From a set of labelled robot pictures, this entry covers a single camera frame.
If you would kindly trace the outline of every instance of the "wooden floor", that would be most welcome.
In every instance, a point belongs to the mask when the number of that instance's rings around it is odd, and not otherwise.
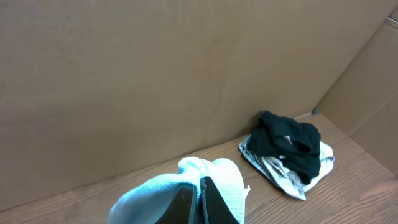
[[[245,223],[398,223],[398,180],[355,142],[318,114],[313,123],[335,154],[335,168],[307,194],[288,197],[240,155],[239,138],[191,154],[208,160],[225,157],[238,165],[251,191]],[[0,213],[0,223],[107,223],[108,212],[128,190],[153,176],[176,172],[180,158],[21,205]]]

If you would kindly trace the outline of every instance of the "white garment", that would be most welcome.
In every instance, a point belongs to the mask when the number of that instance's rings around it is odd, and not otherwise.
[[[235,219],[244,223],[244,201],[250,190],[244,188],[242,175],[229,159],[213,162],[187,157],[178,163],[179,174],[163,174],[125,193],[109,213],[109,224],[155,223],[166,211],[182,183],[197,188],[200,179],[211,177]]]
[[[305,193],[315,186],[322,177],[326,176],[332,169],[335,158],[333,157],[333,150],[327,144],[320,142],[320,155],[321,168],[319,176],[311,179],[311,183],[305,185],[302,183],[300,177],[296,172],[284,167],[282,161],[273,156],[258,157],[251,153],[248,149],[248,136],[240,145],[239,150],[243,156],[254,165],[264,176],[266,176],[273,184],[280,187],[288,195],[305,200]]]

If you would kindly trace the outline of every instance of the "beige wall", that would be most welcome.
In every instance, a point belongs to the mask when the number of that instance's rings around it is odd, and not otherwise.
[[[309,112],[396,0],[3,0],[0,210]]]
[[[320,102],[321,112],[398,174],[398,25],[391,19]]]

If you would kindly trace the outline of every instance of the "folded clothes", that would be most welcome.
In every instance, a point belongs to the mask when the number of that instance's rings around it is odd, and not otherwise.
[[[229,159],[213,162],[187,157],[178,163],[179,174],[163,174],[125,193],[109,213],[109,224],[155,223],[166,211],[178,188],[192,184],[200,198],[200,180],[211,177],[229,210],[244,223],[244,201],[250,190],[244,188],[242,175]]]
[[[309,184],[311,178],[319,175],[320,138],[318,129],[310,123],[298,123],[265,111],[251,135],[248,150],[257,156],[280,159],[284,167]]]
[[[319,180],[326,176],[333,168],[335,158],[330,146],[323,142],[320,144],[320,162],[319,175],[311,178],[309,184],[304,184],[295,171],[285,167],[282,161],[274,156],[257,156],[248,149],[248,142],[251,136],[248,136],[240,145],[239,150],[243,156],[273,184],[280,187],[284,192],[300,200],[306,200],[305,193],[315,186]]]

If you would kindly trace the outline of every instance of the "black cloth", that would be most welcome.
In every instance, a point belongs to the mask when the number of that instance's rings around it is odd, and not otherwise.
[[[291,143],[284,136],[289,136]],[[321,167],[320,139],[314,125],[265,111],[259,118],[259,127],[251,134],[248,149],[257,156],[280,159],[284,167],[298,174],[303,184],[309,184]]]

